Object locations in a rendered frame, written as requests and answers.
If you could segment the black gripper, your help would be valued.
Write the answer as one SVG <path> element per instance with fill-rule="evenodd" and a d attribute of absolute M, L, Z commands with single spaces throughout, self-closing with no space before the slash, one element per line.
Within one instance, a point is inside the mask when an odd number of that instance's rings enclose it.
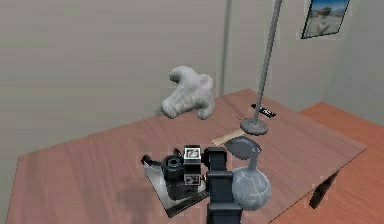
<path fill-rule="evenodd" d="M 177 155 L 167 156 L 163 162 L 153 160 L 144 154 L 141 163 L 148 166 L 162 166 L 168 196 L 172 200 L 191 197 L 198 192 L 199 168 L 196 164 L 184 164 L 184 158 Z"/>

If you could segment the tan notepad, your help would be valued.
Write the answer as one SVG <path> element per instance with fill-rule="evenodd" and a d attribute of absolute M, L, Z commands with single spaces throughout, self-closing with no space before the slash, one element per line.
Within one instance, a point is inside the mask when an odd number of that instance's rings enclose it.
<path fill-rule="evenodd" d="M 220 145 L 225 144 L 230 139 L 233 139 L 233 138 L 236 138 L 239 136 L 243 136 L 244 134 L 245 134 L 245 132 L 242 129 L 237 129 L 237 130 L 234 130 L 233 132 L 227 133 L 223 136 L 220 136 L 220 137 L 213 139 L 211 141 L 211 143 L 215 146 L 220 146 Z"/>

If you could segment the dark glossy flat board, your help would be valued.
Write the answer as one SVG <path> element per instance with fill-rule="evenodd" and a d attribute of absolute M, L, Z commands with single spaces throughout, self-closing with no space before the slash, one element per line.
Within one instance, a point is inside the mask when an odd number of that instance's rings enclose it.
<path fill-rule="evenodd" d="M 205 180 L 200 177 L 198 192 L 195 195 L 181 200 L 172 200 L 168 196 L 162 166 L 148 166 L 147 164 L 145 164 L 143 165 L 143 168 L 149 182 L 151 183 L 158 199 L 160 200 L 169 218 L 174 217 L 175 215 L 188 209 L 196 203 L 199 203 L 200 201 L 204 200 L 209 196 L 209 193 L 206 191 Z"/>

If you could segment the reddish brown wooden table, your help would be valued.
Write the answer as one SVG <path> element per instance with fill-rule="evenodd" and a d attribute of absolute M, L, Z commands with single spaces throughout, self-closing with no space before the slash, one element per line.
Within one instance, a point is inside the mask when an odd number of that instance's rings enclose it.
<path fill-rule="evenodd" d="M 255 97 L 250 89 L 220 97 L 207 120 L 154 116 L 20 156 L 6 224 L 205 224 L 204 203 L 167 217 L 141 158 L 210 146 L 252 115 Z M 264 104 L 276 116 L 255 140 L 272 195 L 262 209 L 244 213 L 242 224 L 270 224 L 366 148 L 273 100 Z"/>

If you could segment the white lumpy statue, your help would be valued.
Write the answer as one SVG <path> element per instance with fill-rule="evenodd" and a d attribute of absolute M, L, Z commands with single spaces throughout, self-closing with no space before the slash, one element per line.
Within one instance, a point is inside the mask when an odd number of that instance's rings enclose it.
<path fill-rule="evenodd" d="M 165 116 L 174 119 L 191 110 L 196 110 L 201 120 L 212 115 L 215 100 L 212 94 L 213 79 L 209 75 L 198 74 L 188 66 L 178 66 L 170 72 L 169 78 L 177 86 L 161 104 Z"/>

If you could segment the grey round vase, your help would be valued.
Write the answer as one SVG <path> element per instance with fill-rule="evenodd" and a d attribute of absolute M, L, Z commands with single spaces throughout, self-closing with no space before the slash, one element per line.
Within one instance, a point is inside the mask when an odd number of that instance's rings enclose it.
<path fill-rule="evenodd" d="M 233 170 L 233 197 L 245 211 L 262 208 L 271 196 L 270 181 L 257 167 L 260 153 L 260 148 L 253 148 L 248 165 Z"/>

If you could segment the grey pole lamp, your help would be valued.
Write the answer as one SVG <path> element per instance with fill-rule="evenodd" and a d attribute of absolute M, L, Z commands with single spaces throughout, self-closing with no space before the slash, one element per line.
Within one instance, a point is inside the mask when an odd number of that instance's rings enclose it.
<path fill-rule="evenodd" d="M 265 51 L 265 56 L 263 61 L 259 89 L 257 93 L 257 100 L 255 103 L 254 115 L 252 118 L 244 118 L 240 122 L 240 128 L 245 133 L 250 135 L 260 136 L 268 132 L 268 126 L 265 121 L 259 118 L 259 112 L 260 112 L 260 107 L 262 106 L 262 99 L 264 95 L 265 84 L 267 80 L 270 59 L 271 59 L 272 50 L 274 46 L 282 1 L 283 0 L 275 0 L 275 4 L 273 8 L 273 15 L 271 19 L 269 34 L 268 34 L 268 41 L 267 41 L 267 46 L 266 46 L 266 51 Z"/>

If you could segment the black remote control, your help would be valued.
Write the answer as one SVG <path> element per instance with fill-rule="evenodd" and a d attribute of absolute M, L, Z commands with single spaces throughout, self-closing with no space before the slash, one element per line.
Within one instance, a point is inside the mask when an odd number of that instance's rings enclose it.
<path fill-rule="evenodd" d="M 273 118 L 276 116 L 276 114 L 274 112 L 272 112 L 271 110 L 267 109 L 267 108 L 264 108 L 263 106 L 261 106 L 259 108 L 259 112 L 263 115 L 265 115 L 266 117 L 268 118 Z"/>

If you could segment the black framed picture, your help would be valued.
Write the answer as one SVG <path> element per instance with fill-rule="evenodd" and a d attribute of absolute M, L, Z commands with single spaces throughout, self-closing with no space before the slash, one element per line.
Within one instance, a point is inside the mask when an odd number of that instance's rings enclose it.
<path fill-rule="evenodd" d="M 310 0 L 302 39 L 337 34 L 350 0 Z"/>

